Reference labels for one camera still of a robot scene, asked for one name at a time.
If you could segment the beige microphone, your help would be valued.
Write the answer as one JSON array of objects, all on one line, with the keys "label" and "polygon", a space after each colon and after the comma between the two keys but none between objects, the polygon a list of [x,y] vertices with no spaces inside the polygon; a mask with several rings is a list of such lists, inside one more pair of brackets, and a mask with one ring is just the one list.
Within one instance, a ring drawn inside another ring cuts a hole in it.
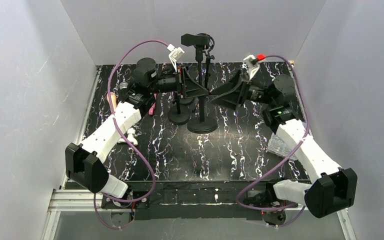
[{"label": "beige microphone", "polygon": [[109,96],[107,96],[108,103],[113,106],[113,108],[117,107],[117,96],[114,92],[110,92]]}]

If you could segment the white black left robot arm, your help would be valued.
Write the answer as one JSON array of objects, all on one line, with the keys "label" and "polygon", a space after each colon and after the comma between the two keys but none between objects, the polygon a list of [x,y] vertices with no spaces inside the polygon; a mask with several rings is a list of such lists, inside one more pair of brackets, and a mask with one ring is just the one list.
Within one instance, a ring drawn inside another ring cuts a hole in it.
[{"label": "white black left robot arm", "polygon": [[186,99],[204,97],[208,90],[192,79],[185,65],[171,65],[157,71],[157,63],[150,57],[141,58],[135,65],[130,81],[120,84],[119,103],[109,104],[111,115],[79,144],[70,143],[65,149],[66,176],[89,190],[120,203],[132,203],[128,196],[131,187],[111,175],[104,166],[110,151],[125,133],[140,122],[156,101],[155,94],[174,93]]}]

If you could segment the black grey-mesh microphone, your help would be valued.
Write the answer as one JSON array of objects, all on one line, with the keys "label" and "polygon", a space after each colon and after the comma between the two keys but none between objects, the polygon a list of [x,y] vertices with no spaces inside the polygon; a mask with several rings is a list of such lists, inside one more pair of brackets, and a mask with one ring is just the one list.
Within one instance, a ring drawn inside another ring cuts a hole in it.
[{"label": "black grey-mesh microphone", "polygon": [[129,83],[126,81],[123,81],[119,84],[119,90],[120,91],[126,91],[129,87]]}]

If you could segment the black tripod shock-mount stand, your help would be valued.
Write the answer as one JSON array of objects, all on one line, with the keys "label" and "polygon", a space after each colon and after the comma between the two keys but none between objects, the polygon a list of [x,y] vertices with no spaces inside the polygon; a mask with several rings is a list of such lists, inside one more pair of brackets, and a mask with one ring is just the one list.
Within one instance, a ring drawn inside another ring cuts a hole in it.
[{"label": "black tripod shock-mount stand", "polygon": [[209,42],[207,45],[203,47],[203,51],[205,54],[205,76],[204,76],[204,87],[208,89],[208,83],[209,83],[209,78],[211,76],[210,73],[210,66],[211,66],[211,61],[215,59],[214,55],[211,55],[211,51],[214,49],[215,46],[215,40],[212,36],[210,36],[207,33],[198,33],[198,36],[207,36],[209,39]]}]

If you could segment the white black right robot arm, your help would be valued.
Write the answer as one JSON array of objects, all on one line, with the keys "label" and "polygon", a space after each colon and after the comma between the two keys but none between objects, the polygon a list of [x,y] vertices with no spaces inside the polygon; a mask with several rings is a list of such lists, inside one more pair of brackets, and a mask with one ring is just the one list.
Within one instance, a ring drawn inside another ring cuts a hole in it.
[{"label": "white black right robot arm", "polygon": [[291,76],[278,75],[270,85],[263,86],[239,70],[211,95],[215,96],[213,104],[232,110],[246,100],[265,104],[265,124],[291,148],[310,180],[309,184],[285,178],[271,180],[264,193],[244,199],[245,206],[271,212],[272,203],[292,202],[306,206],[314,217],[323,218],[354,205],[358,176],[352,168],[342,168],[329,157],[309,134],[309,125],[291,106],[297,100]]}]

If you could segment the black round-base microphone stand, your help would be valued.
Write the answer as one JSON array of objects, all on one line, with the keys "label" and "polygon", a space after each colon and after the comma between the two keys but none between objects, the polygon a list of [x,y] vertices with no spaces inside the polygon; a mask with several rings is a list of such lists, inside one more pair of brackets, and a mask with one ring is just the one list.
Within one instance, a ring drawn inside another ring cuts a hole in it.
[{"label": "black round-base microphone stand", "polygon": [[191,98],[180,98],[179,100],[179,104],[180,105],[183,105],[183,106],[190,106],[191,104],[193,104],[195,102],[195,97],[191,97]]}]

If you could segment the pink microphone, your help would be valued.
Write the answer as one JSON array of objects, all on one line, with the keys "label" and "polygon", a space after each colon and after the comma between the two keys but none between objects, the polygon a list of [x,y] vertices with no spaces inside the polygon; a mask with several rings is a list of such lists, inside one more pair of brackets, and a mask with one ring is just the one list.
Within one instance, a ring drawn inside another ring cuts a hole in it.
[{"label": "pink microphone", "polygon": [[158,96],[158,95],[157,95],[156,93],[153,95],[153,97],[154,97],[154,102],[153,102],[152,106],[150,107],[150,109],[149,109],[149,111],[148,111],[148,114],[149,114],[150,116],[153,116],[154,113],[155,113],[156,102],[157,102],[157,96]]}]

